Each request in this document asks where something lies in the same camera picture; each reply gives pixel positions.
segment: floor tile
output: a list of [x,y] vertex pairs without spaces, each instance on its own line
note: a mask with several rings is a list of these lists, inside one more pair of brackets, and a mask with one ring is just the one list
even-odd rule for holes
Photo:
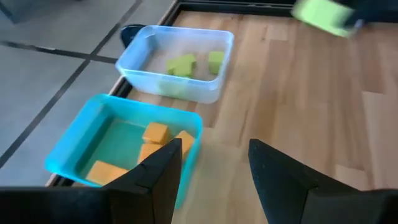
[[36,1],[25,12],[25,21],[0,26],[0,39],[91,53],[134,3],[135,0]]
[[83,60],[1,46],[0,57],[1,155]]
[[[144,0],[126,24],[156,25],[174,0]],[[99,55],[118,58],[124,50],[118,31],[102,48]]]
[[44,159],[85,101],[110,91],[119,73],[114,65],[90,62],[22,146],[0,169],[0,185],[44,185],[50,173]]

